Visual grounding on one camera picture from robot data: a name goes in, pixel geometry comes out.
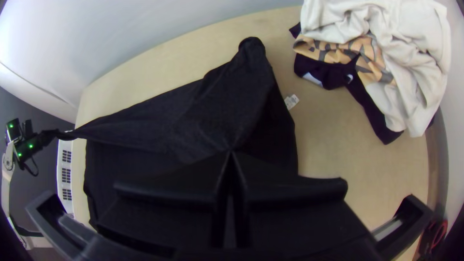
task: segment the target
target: table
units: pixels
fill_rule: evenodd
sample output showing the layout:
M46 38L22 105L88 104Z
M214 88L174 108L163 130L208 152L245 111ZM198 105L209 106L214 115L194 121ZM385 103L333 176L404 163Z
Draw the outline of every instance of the table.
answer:
M413 139L405 133L383 145L345 88L327 91L294 74L288 29L298 23L299 13L296 6L240 16L155 46L84 90L76 127L202 78L229 61L244 38L257 36L266 46L282 95L296 94L300 99L290 110L300 175L346 179L345 200L371 230L390 219L405 196L412 193L427 202L425 137ZM85 146L85 140L73 143L72 198L75 218L89 226L82 190ZM416 244L400 260L412 260Z

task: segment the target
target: white label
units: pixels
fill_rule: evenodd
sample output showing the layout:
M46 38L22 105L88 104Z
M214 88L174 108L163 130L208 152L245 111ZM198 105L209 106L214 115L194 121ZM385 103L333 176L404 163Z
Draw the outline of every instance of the white label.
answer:
M287 110L291 110L300 101L296 95L288 96L284 99Z
M305 75L303 75L303 78L322 87L322 82L320 80L314 78L314 76L312 74L308 73L308 72Z

